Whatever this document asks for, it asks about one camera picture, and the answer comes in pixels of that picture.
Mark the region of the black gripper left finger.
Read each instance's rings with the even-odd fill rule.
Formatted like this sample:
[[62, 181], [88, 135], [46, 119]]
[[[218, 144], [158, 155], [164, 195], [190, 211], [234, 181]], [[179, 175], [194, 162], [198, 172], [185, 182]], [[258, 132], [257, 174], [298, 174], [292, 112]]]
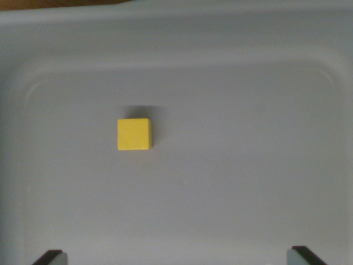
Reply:
[[68, 265], [68, 255], [62, 250], [48, 250], [33, 265]]

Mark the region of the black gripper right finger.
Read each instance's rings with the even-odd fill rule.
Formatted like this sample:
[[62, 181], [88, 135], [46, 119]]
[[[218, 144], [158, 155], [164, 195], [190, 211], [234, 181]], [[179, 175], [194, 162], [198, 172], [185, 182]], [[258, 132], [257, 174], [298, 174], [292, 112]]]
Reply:
[[327, 265], [307, 246], [292, 246], [286, 252], [287, 265]]

